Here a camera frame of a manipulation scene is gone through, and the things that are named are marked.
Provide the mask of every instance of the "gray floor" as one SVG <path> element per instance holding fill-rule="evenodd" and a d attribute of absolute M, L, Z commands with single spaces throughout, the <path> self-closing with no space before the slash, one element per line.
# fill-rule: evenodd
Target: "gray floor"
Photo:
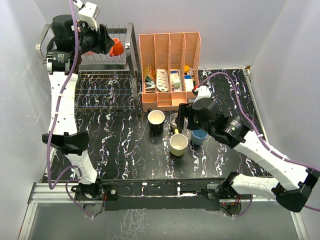
<path fill-rule="evenodd" d="M 103 212 L 91 221 L 71 203 L 39 204 L 29 240 L 298 239 L 290 212 L 276 202 L 253 202 L 235 220 L 221 214 L 202 209 L 131 209 Z"/>

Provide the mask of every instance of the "marble tabletop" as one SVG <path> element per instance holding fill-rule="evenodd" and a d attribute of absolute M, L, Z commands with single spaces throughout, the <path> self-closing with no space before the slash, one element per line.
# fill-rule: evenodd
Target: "marble tabletop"
<path fill-rule="evenodd" d="M 246 77 L 242 69 L 200 70 L 199 81 L 215 72 L 225 72 L 235 80 L 241 105 L 247 115 L 262 132 L 258 115 L 251 97 Z M 90 77 L 80 80 L 77 90 L 75 108 L 78 131 L 88 131 L 88 153 L 93 167 L 102 180 L 114 179 L 165 179 L 165 178 L 224 178 L 230 172 L 238 171 L 248 176 L 269 175 L 263 168 L 245 155 L 207 137 L 202 145 L 189 143 L 183 156 L 170 154 L 169 117 L 173 111 L 165 112 L 163 133 L 159 136 L 150 134 L 147 113 L 137 117 L 132 111 L 107 112 L 103 106 L 114 106 L 127 103 L 127 108 L 133 108 L 133 99 L 129 96 L 124 100 L 124 94 L 116 96 L 112 91 L 103 92 L 103 87 L 113 89 L 116 85 L 122 91 L 130 89 L 129 79 L 118 80 L 117 76 Z M 235 95 L 230 82 L 224 76 L 216 76 L 208 83 L 212 97 L 221 108 L 232 115 L 240 115 L 235 102 Z M 183 134 L 190 140 L 191 132 L 184 129 Z M 55 153 L 52 162 L 52 179 L 56 179 L 61 171 L 70 166 L 70 162 L 59 151 Z M 62 180 L 74 178 L 73 171 L 67 172 Z"/>

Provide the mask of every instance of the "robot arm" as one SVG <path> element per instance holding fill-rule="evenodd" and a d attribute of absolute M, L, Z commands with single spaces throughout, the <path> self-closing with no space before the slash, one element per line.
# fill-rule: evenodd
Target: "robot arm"
<path fill-rule="evenodd" d="M 221 188 L 216 190 L 217 194 L 228 192 L 231 193 L 228 195 L 230 198 L 243 194 L 262 196 L 277 200 L 290 211 L 301 211 L 320 177 L 320 172 L 274 156 L 239 116 L 229 116 L 219 108 L 206 86 L 200 86 L 194 103 L 179 105 L 176 119 L 179 131 L 184 127 L 184 118 L 188 118 L 188 129 L 203 129 L 219 143 L 253 159 L 273 176 L 251 177 L 232 172 Z"/>
<path fill-rule="evenodd" d="M 53 18 L 52 30 L 54 38 L 47 46 L 46 65 L 51 84 L 51 122 L 49 130 L 57 121 L 53 130 L 50 146 L 60 150 L 71 162 L 77 166 L 75 172 L 79 179 L 78 192 L 89 198 L 101 196 L 100 180 L 98 173 L 93 168 L 88 155 L 89 135 L 87 132 L 77 132 L 75 119 L 75 89 L 78 81 L 78 68 L 75 68 L 70 80 L 67 82 L 63 93 L 61 87 L 76 61 L 76 66 L 81 62 L 81 54 L 88 51 L 107 54 L 114 41 L 109 37 L 105 25 L 97 25 L 97 5 L 80 0 L 74 3 L 79 7 L 80 21 L 77 23 L 79 32 L 79 57 L 75 56 L 75 26 L 71 15 L 60 15 Z M 49 133 L 42 135 L 42 141 L 48 144 Z"/>

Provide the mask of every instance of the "dish rack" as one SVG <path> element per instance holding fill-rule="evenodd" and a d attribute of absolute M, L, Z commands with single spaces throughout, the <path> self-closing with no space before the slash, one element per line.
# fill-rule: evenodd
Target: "dish rack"
<path fill-rule="evenodd" d="M 141 115 L 137 79 L 142 75 L 138 45 L 133 23 L 124 27 L 108 27 L 107 33 L 117 38 L 124 47 L 123 54 L 110 57 L 109 54 L 87 53 L 81 56 L 78 67 L 79 81 L 75 90 L 75 109 L 78 111 L 132 111 Z M 46 24 L 35 49 L 46 65 L 42 44 L 51 24 Z"/>
<path fill-rule="evenodd" d="M 178 110 L 180 103 L 194 99 L 192 91 L 186 91 L 184 72 L 185 65 L 193 70 L 195 84 L 199 84 L 198 70 L 201 51 L 199 32 L 157 33 L 139 35 L 140 59 L 142 70 L 150 64 L 157 69 L 166 69 L 168 79 L 172 69 L 179 69 L 182 91 L 172 91 L 169 84 L 168 92 L 146 92 L 144 76 L 142 76 L 142 108 L 153 110 Z"/>

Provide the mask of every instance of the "wooden organizer box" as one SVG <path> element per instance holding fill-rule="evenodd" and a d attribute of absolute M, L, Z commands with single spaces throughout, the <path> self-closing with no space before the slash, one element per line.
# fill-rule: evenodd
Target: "wooden organizer box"
<path fill-rule="evenodd" d="M 201 50 L 199 32 L 140 34 L 139 47 L 142 72 L 147 64 L 154 70 L 166 69 L 168 79 L 172 69 L 180 69 L 182 91 L 172 91 L 169 83 L 168 92 L 161 92 L 156 88 L 155 93 L 145 91 L 145 80 L 142 76 L 142 107 L 143 111 L 152 110 L 174 111 L 178 110 L 180 103 L 187 103 L 188 99 L 196 96 L 192 91 L 186 91 L 184 68 L 188 65 L 193 70 L 195 83 L 199 84 L 198 70 Z"/>

